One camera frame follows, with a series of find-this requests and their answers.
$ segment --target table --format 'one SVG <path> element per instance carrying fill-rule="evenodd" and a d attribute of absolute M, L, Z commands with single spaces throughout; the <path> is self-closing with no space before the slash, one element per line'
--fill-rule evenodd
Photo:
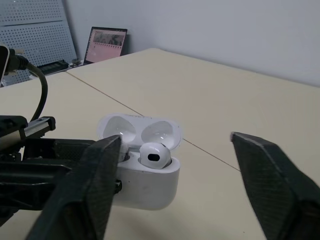
<path fill-rule="evenodd" d="M 277 143 L 320 184 L 320 89 L 148 49 L 67 71 L 145 116 L 169 117 L 184 138 L 239 168 L 230 133 Z"/>
<path fill-rule="evenodd" d="M 56 130 L 48 132 L 47 138 L 97 140 L 96 127 L 101 117 L 134 114 L 67 73 L 48 76 L 47 81 L 49 92 L 42 116 L 56 118 Z M 6 104 L 0 105 L 0 114 L 30 119 L 40 94 L 37 79 L 1 88 L 0 100 L 6 100 Z M 172 155 L 181 162 L 173 203 L 159 211 L 112 207 L 106 239 L 265 239 L 239 171 L 186 141 Z M 0 228 L 0 238 L 24 239 L 38 215 L 19 211 Z"/>

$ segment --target open airpods case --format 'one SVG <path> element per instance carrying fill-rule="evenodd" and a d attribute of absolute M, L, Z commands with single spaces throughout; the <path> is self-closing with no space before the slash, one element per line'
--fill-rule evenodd
<path fill-rule="evenodd" d="M 161 143 L 170 151 L 176 149 L 182 141 L 182 131 L 175 122 L 115 113 L 99 121 L 97 134 L 99 139 L 121 135 L 122 142 L 129 147 L 128 158 L 117 166 L 116 178 L 121 181 L 122 190 L 114 196 L 113 204 L 159 210 L 173 201 L 178 187 L 179 160 L 171 156 L 168 166 L 152 169 L 139 162 L 139 150 L 145 143 Z"/>
<path fill-rule="evenodd" d="M 170 151 L 182 140 L 182 131 L 175 122 L 163 118 L 135 116 L 122 113 L 103 117 L 97 127 L 99 139 L 121 135 L 130 148 L 140 148 L 145 143 L 161 143 Z"/>

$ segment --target airpod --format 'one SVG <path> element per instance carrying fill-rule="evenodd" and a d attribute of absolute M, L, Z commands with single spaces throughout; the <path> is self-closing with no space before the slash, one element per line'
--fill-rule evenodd
<path fill-rule="evenodd" d="M 151 169 L 163 169 L 171 162 L 170 150 L 162 143 L 148 142 L 140 147 L 140 163 Z"/>

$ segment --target table seam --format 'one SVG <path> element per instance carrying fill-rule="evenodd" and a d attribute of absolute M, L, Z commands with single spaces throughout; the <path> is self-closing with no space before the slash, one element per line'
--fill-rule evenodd
<path fill-rule="evenodd" d="M 126 107 L 127 109 L 130 109 L 131 111 L 135 112 L 136 114 L 138 114 L 138 115 L 140 115 L 140 116 L 144 116 L 143 114 L 141 114 L 141 113 L 137 112 L 136 110 L 132 109 L 131 107 L 129 107 L 129 106 L 125 105 L 124 103 L 122 103 L 122 102 L 118 101 L 117 99 L 113 98 L 112 96 L 109 96 L 108 94 L 104 93 L 103 91 L 101 91 L 101 90 L 97 89 L 96 87 L 94 87 L 94 86 L 90 85 L 89 83 L 87 83 L 87 82 L 85 82 L 85 81 L 81 80 L 80 78 L 76 77 L 75 75 L 73 75 L 73 74 L 71 74 L 71 73 L 69 73 L 69 72 L 67 72 L 67 71 L 66 71 L 65 73 L 69 74 L 70 76 L 74 77 L 75 79 L 79 80 L 80 82 L 82 82 L 82 83 L 86 84 L 87 86 L 89 86 L 89 87 L 93 88 L 94 90 L 98 91 L 99 93 L 101 93 L 101 94 L 105 95 L 106 97 L 108 97 L 108 98 L 110 98 L 110 99 L 112 99 L 112 100 L 116 101 L 117 103 L 121 104 L 122 106 Z M 211 154 L 210 152 L 208 152 L 208 151 L 206 151 L 206 150 L 202 149 L 201 147 L 199 147 L 199 146 L 195 145 L 194 143 L 190 142 L 189 140 L 187 140 L 187 139 L 185 139 L 185 138 L 183 138 L 183 140 L 184 140 L 184 141 L 186 141 L 187 143 L 189 143 L 189 144 L 191 144 L 191 145 L 195 146 L 197 149 L 199 149 L 199 150 L 201 150 L 201 151 L 205 152 L 206 154 L 209 154 L 210 156 L 214 157 L 215 159 L 217 159 L 217 160 L 221 161 L 222 163 L 224 163 L 224 164 L 228 165 L 229 167 L 231 167 L 231 168 L 233 168 L 233 169 L 235 169 L 235 170 L 237 170 L 237 171 L 239 171 L 239 172 L 240 172 L 240 170 L 239 170 L 239 169 L 237 169 L 236 167 L 234 167 L 234 166 L 230 165 L 230 164 L 229 164 L 229 163 L 227 163 L 226 161 L 223 161 L 223 160 L 222 160 L 222 159 L 220 159 L 219 157 L 217 157 L 217 156 L 215 156 L 215 155 Z"/>

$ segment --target pegboard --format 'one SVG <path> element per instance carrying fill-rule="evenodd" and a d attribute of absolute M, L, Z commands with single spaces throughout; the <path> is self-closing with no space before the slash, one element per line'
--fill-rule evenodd
<path fill-rule="evenodd" d="M 71 63 L 77 58 L 67 21 L 1 26 L 0 42 L 12 49 L 23 49 L 23 56 L 35 66 L 62 59 Z M 29 75 L 25 70 L 5 76 L 5 85 L 25 82 Z"/>
<path fill-rule="evenodd" d="M 62 0 L 0 0 L 0 26 L 64 20 Z"/>

